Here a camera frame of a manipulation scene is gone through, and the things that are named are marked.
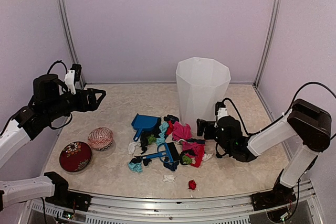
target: white cloth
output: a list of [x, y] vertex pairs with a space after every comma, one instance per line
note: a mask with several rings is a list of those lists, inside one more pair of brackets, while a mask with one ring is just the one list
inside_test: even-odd
[[212, 157], [212, 155], [213, 155], [212, 153], [209, 153], [209, 154], [204, 153], [202, 161], [205, 162], [205, 161], [209, 160]]
[[133, 155], [134, 152], [135, 152], [135, 147], [136, 146], [141, 146], [141, 143], [140, 141], [137, 141], [137, 142], [131, 142], [129, 145], [128, 145], [128, 155]]
[[163, 182], [175, 182], [176, 176], [174, 175], [163, 175]]

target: beige tabletop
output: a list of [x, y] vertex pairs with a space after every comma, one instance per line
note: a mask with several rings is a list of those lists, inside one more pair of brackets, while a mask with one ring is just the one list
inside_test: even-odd
[[[271, 189], [288, 164], [281, 145], [268, 150], [250, 163], [233, 158], [215, 157], [215, 142], [207, 141], [206, 153], [214, 156], [202, 162], [199, 168], [179, 165], [175, 172], [153, 159], [149, 166], [142, 165], [143, 172], [128, 168], [133, 156], [128, 145], [135, 131], [131, 122], [137, 113], [152, 116], [178, 116], [179, 100], [175, 84], [106, 84], [86, 88], [104, 89], [107, 96], [97, 111], [73, 113], [72, 123], [65, 127], [47, 162], [45, 172], [54, 171], [69, 182], [69, 188], [88, 193], [139, 198], [190, 198], [214, 197], [252, 193]], [[251, 85], [230, 85], [226, 96], [238, 107], [249, 132], [258, 131], [270, 120]], [[238, 119], [231, 106], [229, 114]], [[113, 130], [114, 143], [104, 152], [92, 151], [90, 164], [82, 171], [69, 173], [59, 165], [62, 149], [74, 141], [87, 142], [89, 133], [97, 127]], [[149, 146], [146, 154], [155, 153], [156, 144]], [[137, 147], [134, 155], [140, 155]], [[163, 182], [163, 175], [174, 175], [173, 183]], [[188, 181], [195, 180], [197, 188], [188, 189]]]

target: light blue cloth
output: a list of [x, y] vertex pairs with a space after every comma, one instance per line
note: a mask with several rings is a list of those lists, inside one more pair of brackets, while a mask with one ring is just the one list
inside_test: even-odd
[[129, 163], [128, 167], [130, 170], [137, 172], [137, 173], [141, 173], [142, 172], [142, 167], [141, 167], [141, 163]]
[[160, 125], [159, 129], [161, 131], [161, 133], [159, 134], [160, 138], [156, 139], [156, 144], [160, 145], [162, 143], [164, 143], [166, 141], [166, 139], [164, 138], [164, 134], [166, 133], [167, 129], [169, 128], [169, 124], [164, 122], [163, 124]]

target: white bin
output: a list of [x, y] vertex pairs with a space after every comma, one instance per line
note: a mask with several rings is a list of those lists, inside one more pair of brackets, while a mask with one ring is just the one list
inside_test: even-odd
[[196, 120], [215, 120], [215, 103], [221, 101], [231, 81], [229, 68], [216, 60], [190, 58], [180, 61], [176, 83], [180, 100], [180, 119], [197, 132]]

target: dark red plate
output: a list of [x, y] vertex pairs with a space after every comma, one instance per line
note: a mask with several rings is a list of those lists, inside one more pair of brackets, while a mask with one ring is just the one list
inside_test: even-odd
[[68, 144], [59, 155], [59, 164], [67, 172], [83, 170], [92, 158], [92, 150], [87, 143], [73, 142]]

